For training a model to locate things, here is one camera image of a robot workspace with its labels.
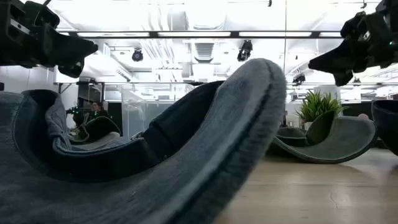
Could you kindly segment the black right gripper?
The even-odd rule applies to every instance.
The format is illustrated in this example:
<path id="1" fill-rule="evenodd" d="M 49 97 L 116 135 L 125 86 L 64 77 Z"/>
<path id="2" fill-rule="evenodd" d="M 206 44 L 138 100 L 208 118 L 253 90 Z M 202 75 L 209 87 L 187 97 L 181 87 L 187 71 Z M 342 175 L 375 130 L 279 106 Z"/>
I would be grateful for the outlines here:
<path id="1" fill-rule="evenodd" d="M 346 85 L 369 67 L 387 68 L 398 61 L 398 12 L 366 14 L 357 38 L 343 39 L 336 48 L 311 59 L 313 70 L 332 73 L 335 84 Z"/>

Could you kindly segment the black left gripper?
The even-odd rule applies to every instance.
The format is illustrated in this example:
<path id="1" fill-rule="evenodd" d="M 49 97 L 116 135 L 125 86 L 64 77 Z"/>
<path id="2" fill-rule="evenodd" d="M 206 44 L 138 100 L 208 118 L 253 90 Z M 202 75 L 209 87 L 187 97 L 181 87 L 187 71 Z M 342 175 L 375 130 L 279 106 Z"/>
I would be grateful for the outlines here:
<path id="1" fill-rule="evenodd" d="M 0 0 L 0 66 L 58 67 L 64 75 L 78 78 L 85 57 L 95 53 L 98 46 L 90 40 L 63 35 L 49 24 L 29 25 L 24 3 Z"/>

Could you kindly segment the dark navy baseball cap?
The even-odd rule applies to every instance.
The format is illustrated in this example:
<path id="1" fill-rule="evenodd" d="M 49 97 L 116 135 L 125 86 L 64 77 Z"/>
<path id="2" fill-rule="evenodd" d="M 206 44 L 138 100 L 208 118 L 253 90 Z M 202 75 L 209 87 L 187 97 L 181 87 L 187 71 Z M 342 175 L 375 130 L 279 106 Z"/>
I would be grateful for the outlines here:
<path id="1" fill-rule="evenodd" d="M 373 101 L 371 111 L 379 137 L 398 156 L 398 100 Z"/>

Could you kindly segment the dark green baseball cap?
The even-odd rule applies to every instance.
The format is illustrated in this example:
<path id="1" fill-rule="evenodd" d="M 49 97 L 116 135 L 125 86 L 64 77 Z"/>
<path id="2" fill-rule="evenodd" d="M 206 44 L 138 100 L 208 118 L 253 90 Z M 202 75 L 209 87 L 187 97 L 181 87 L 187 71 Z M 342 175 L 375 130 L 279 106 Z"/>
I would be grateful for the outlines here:
<path id="1" fill-rule="evenodd" d="M 308 129 L 279 128 L 271 149 L 307 163 L 339 164 L 364 154 L 376 139 L 376 125 L 370 119 L 327 111 Z"/>

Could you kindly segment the black baseball cap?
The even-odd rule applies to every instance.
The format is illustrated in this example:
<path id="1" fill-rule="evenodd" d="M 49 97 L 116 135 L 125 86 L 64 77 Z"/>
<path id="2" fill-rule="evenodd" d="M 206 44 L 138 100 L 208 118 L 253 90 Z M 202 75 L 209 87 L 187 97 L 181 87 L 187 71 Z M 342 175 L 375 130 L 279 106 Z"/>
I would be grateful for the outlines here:
<path id="1" fill-rule="evenodd" d="M 71 129 L 68 138 L 72 146 L 84 151 L 92 151 L 107 146 L 112 140 L 119 138 L 121 131 L 114 121 L 105 116 L 99 116 L 83 122 Z"/>

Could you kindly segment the dark blue denim jeans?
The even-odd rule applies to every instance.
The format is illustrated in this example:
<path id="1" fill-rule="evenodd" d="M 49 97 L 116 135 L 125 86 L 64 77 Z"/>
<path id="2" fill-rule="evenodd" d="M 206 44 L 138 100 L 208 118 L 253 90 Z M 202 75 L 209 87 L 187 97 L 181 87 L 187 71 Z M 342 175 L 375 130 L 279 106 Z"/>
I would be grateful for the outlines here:
<path id="1" fill-rule="evenodd" d="M 52 90 L 0 92 L 0 224 L 212 224 L 284 113 L 278 64 L 255 58 L 187 93 L 130 140 L 86 151 Z"/>

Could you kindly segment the green plant in white pot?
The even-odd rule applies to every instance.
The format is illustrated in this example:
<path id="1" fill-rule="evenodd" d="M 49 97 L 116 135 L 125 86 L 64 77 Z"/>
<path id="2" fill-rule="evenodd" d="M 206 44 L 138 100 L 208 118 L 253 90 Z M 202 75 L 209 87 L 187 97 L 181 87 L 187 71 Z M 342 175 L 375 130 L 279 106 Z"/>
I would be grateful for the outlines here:
<path id="1" fill-rule="evenodd" d="M 333 110 L 335 116 L 339 116 L 347 108 L 331 93 L 309 91 L 303 99 L 300 108 L 296 110 L 296 114 L 300 118 L 304 130 L 308 130 L 311 124 L 327 111 Z"/>

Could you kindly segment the clear plastic bin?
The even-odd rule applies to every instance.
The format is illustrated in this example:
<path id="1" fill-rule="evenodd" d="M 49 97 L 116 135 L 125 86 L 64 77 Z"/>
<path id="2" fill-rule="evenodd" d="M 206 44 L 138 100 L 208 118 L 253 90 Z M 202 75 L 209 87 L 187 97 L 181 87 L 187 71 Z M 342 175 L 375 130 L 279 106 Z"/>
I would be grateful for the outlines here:
<path id="1" fill-rule="evenodd" d="M 132 83 L 120 86 L 123 138 L 145 131 L 149 123 L 192 91 L 187 83 Z"/>

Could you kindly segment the ceiling air vent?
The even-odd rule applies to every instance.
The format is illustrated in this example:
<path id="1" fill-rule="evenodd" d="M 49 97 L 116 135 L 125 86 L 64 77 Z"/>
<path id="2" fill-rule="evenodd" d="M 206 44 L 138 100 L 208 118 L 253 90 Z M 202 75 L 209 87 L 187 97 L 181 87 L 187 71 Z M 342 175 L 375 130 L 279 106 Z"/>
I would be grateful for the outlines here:
<path id="1" fill-rule="evenodd" d="M 195 60 L 198 63 L 211 63 L 214 43 L 195 43 Z"/>

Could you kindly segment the black background station frame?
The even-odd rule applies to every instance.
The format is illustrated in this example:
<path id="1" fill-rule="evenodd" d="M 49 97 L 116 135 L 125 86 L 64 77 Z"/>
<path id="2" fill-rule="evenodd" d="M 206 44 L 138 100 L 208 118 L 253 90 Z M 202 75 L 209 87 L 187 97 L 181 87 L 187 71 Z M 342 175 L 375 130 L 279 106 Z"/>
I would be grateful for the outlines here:
<path id="1" fill-rule="evenodd" d="M 166 103 L 181 99 L 203 82 L 57 82 L 58 92 L 64 93 L 71 86 L 85 86 L 78 97 L 86 101 L 156 102 Z"/>

